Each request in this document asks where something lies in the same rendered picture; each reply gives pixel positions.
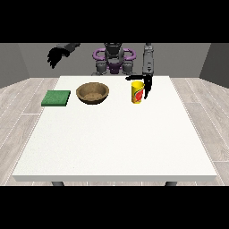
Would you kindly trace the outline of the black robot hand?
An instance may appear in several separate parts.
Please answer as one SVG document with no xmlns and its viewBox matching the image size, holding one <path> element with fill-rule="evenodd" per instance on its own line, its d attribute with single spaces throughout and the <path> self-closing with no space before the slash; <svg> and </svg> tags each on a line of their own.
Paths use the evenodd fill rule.
<svg viewBox="0 0 229 229">
<path fill-rule="evenodd" d="M 47 62 L 52 68 L 55 68 L 63 56 L 68 57 L 69 55 L 70 52 L 68 50 L 60 47 L 53 47 L 47 55 Z"/>
<path fill-rule="evenodd" d="M 145 96 L 144 98 L 148 97 L 148 93 L 151 91 L 151 87 L 152 87 L 152 78 L 153 75 L 152 74 L 146 74 L 146 75 L 130 75 L 126 77 L 126 80 L 128 81 L 133 81 L 133 80 L 144 80 L 144 84 L 145 84 Z"/>
</svg>

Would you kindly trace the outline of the yellow cup with melon print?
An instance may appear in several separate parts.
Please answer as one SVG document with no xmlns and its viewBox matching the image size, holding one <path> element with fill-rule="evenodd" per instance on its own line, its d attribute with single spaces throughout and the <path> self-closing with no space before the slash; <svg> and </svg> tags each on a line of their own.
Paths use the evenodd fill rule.
<svg viewBox="0 0 229 229">
<path fill-rule="evenodd" d="M 131 83 L 131 101 L 133 104 L 139 104 L 142 100 L 145 84 L 142 81 L 133 81 Z"/>
</svg>

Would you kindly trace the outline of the green square pad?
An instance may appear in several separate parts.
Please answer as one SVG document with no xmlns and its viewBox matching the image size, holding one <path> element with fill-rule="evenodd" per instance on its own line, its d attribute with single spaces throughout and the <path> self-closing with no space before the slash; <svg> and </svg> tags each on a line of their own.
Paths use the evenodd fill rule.
<svg viewBox="0 0 229 229">
<path fill-rule="evenodd" d="M 66 106 L 70 95 L 70 90 L 49 90 L 44 96 L 41 105 Z"/>
</svg>

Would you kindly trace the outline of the brown wooden bowl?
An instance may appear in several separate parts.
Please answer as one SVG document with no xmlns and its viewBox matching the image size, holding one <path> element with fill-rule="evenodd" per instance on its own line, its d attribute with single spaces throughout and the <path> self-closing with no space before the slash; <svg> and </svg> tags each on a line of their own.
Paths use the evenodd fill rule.
<svg viewBox="0 0 229 229">
<path fill-rule="evenodd" d="M 78 99 L 87 105 L 102 103 L 109 94 L 107 85 L 100 82 L 88 82 L 76 89 Z"/>
</svg>

